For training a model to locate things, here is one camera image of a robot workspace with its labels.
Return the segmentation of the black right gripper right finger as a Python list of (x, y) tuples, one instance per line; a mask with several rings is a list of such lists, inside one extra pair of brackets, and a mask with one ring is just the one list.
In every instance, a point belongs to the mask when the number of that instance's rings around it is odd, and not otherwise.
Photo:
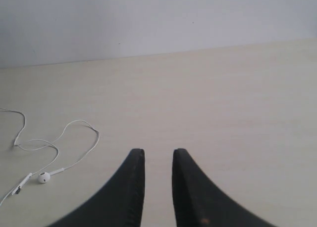
[(270, 227), (220, 190), (186, 149), (176, 149), (172, 162), (172, 197), (179, 227)]

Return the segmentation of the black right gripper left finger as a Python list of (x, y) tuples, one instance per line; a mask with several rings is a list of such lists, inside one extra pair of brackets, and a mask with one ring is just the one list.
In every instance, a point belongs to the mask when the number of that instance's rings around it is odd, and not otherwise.
[(145, 152), (132, 149), (108, 182), (52, 227), (139, 227), (145, 196)]

